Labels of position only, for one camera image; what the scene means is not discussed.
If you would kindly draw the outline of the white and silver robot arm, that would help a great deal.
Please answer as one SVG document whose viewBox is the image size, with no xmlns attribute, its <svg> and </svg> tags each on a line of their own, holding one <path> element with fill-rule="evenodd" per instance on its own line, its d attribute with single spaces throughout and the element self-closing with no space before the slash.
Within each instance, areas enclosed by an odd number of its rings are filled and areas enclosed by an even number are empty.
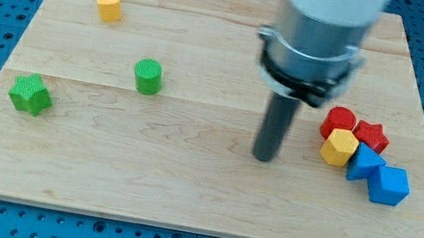
<svg viewBox="0 0 424 238">
<path fill-rule="evenodd" d="M 315 108 L 342 95 L 389 1 L 281 0 L 275 22 L 259 28 L 263 80 L 281 97 Z"/>
</svg>

